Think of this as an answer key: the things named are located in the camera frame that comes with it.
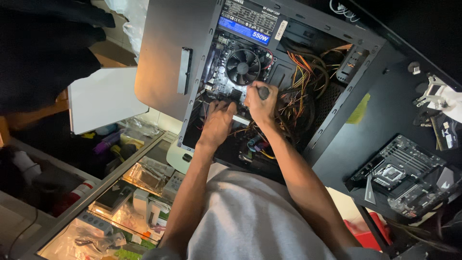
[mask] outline black desk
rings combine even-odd
[[[385,47],[372,62],[368,70],[375,69],[380,73],[368,91],[371,99],[367,104],[364,118],[359,124],[344,124],[313,165],[314,171],[325,186],[350,196],[343,184],[345,178],[355,173],[398,133],[448,163],[462,168],[462,149],[437,151],[433,128],[412,125],[418,111],[412,101],[421,96],[415,91],[415,87],[421,82],[428,83],[428,79],[424,73],[418,75],[409,73],[407,66],[410,62],[398,51]],[[358,89],[358,91],[365,93],[367,90]],[[310,153],[316,153],[316,146]],[[396,217],[391,209],[381,210],[364,201],[364,197],[354,196],[353,199],[355,203],[384,216],[393,219]]]

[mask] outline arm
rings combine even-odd
[[[210,103],[209,116],[196,144],[186,177],[176,194],[159,248],[168,247],[185,258],[188,242],[204,210],[204,193],[213,154],[228,136],[234,113],[235,103],[228,107],[224,101]]]
[[[261,86],[269,88],[270,94],[266,100],[261,100],[258,96],[257,88]],[[297,204],[298,211],[332,252],[347,247],[360,247],[343,223],[326,187],[303,157],[283,137],[276,125],[274,110],[277,92],[277,87],[255,81],[247,87],[245,104],[250,108],[252,118],[273,148],[287,189]]]

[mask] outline power supply label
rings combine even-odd
[[[268,45],[280,13],[245,0],[226,0],[218,24]]]

